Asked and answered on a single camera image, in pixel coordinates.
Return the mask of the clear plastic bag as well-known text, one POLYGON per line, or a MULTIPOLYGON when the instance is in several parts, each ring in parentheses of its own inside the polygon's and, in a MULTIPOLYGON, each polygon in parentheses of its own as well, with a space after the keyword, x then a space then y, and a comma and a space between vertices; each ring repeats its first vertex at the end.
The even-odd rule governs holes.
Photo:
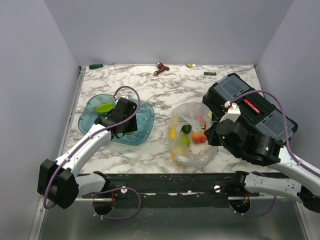
POLYGON ((218 154, 218 147, 208 144, 205 130, 213 125, 210 109, 200 102, 175 107, 167 123, 167 146, 177 164, 202 169, 218 154))

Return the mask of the orange fake peach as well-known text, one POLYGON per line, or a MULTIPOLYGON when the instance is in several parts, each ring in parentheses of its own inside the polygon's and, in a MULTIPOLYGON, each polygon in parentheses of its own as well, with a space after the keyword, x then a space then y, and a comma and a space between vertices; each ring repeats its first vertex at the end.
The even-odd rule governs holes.
POLYGON ((193 132, 191 135, 191 139, 194 144, 204 144, 207 141, 207 137, 203 132, 193 132))

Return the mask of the yellow fake banana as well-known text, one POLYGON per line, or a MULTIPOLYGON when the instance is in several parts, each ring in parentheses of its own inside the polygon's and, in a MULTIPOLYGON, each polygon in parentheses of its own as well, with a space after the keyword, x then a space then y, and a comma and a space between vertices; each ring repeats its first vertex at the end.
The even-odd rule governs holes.
POLYGON ((169 128, 169 138, 172 141, 176 138, 176 129, 174 127, 169 128))

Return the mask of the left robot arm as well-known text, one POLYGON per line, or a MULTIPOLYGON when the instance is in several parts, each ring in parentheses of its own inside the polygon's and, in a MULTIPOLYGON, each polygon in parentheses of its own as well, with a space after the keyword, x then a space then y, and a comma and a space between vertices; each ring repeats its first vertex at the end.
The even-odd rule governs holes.
POLYGON ((43 206, 70 207, 77 197, 96 193, 104 198, 110 194, 108 177, 101 172, 79 176, 89 159, 117 134, 137 130, 136 113, 140 102, 119 98, 110 113, 99 116, 87 134, 69 151, 55 160, 46 159, 39 168, 37 192, 43 206))

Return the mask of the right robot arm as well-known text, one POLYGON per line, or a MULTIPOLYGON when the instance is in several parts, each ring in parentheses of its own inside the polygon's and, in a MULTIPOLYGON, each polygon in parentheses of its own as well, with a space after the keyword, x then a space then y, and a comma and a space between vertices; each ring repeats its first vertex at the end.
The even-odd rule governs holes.
POLYGON ((230 119, 213 124, 204 135, 209 145, 222 146, 237 159, 286 175, 286 178, 272 178, 239 172, 230 183, 234 195, 247 192, 279 196, 319 213, 320 170, 290 153, 286 145, 266 134, 250 134, 239 122, 230 119))

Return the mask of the green fake fruit slice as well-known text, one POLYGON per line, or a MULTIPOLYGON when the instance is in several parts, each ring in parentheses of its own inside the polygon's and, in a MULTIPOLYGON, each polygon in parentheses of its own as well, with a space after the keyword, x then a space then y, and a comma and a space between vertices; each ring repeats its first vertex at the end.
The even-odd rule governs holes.
POLYGON ((99 115, 104 115, 109 113, 114 109, 114 105, 112 103, 101 104, 96 108, 96 113, 99 115))

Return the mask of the red fake apple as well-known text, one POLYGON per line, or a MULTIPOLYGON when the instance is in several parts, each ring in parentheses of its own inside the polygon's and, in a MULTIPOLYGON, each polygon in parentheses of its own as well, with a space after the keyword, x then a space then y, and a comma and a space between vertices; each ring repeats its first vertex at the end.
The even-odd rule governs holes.
POLYGON ((203 115, 194 115, 194 119, 198 121, 199 123, 202 123, 204 121, 203 115))

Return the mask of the dark green fake avocado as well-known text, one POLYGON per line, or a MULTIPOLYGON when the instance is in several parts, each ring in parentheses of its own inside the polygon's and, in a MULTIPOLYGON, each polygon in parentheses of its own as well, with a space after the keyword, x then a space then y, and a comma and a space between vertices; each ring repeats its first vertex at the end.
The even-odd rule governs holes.
POLYGON ((188 135, 191 132, 191 130, 192 130, 192 126, 189 124, 185 124, 181 128, 181 131, 186 135, 188 135))

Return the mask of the black tool box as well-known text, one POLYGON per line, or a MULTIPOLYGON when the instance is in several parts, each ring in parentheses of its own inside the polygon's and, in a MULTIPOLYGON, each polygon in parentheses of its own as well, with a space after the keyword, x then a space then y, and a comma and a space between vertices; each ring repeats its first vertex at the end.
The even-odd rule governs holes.
MULTIPOLYGON (((214 83, 202 98, 216 118, 222 118, 227 112, 225 102, 253 91, 236 73, 230 73, 214 83)), ((241 112, 237 119, 239 123, 251 134, 269 135, 277 141, 286 143, 284 118, 282 112, 260 93, 251 93, 235 102, 241 112)))

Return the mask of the brown tap fitting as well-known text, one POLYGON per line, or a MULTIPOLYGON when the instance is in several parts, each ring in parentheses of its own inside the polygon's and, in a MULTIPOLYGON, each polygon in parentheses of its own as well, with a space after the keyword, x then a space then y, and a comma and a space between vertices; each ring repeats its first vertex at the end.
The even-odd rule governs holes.
POLYGON ((168 66, 163 65, 160 61, 158 61, 155 66, 158 68, 153 74, 158 76, 159 74, 163 73, 164 71, 168 71, 170 68, 168 66))

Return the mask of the small black chip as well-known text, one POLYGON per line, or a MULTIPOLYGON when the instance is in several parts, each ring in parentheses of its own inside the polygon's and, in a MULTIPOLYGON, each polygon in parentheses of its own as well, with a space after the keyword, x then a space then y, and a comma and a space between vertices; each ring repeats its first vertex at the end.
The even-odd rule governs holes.
POLYGON ((204 74, 205 76, 216 76, 216 75, 217 75, 216 72, 211 72, 211 71, 205 71, 203 74, 204 74))

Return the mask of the yellow white small item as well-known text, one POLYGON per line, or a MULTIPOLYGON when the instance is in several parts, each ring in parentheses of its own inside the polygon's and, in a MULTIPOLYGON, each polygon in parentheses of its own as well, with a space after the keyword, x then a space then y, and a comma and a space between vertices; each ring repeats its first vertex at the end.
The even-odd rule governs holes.
POLYGON ((194 64, 194 63, 187 63, 186 66, 187 66, 188 68, 196 68, 196 67, 197 67, 197 65, 194 64))

